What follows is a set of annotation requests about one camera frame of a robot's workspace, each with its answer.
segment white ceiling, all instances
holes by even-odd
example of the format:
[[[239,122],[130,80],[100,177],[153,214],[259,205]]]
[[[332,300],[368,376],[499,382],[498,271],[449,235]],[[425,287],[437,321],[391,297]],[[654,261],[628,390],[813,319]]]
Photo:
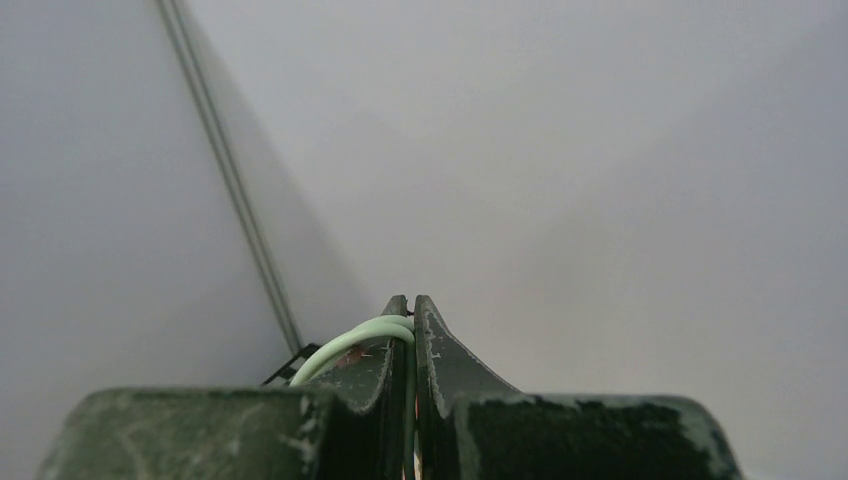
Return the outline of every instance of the white ceiling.
[[[306,340],[428,293],[525,390],[848,471],[844,2],[189,3]]]
[[[290,356],[154,2],[0,2],[0,478],[124,385]]]

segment mint green cable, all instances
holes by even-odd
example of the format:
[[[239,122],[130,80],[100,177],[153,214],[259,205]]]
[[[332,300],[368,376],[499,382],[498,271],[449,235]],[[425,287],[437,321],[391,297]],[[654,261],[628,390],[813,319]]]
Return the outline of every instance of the mint green cable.
[[[404,476],[415,478],[415,331],[414,323],[402,315],[383,315],[357,325],[339,335],[304,362],[291,380],[302,385],[332,365],[357,343],[377,337],[394,337],[406,342],[406,395],[404,410]]]

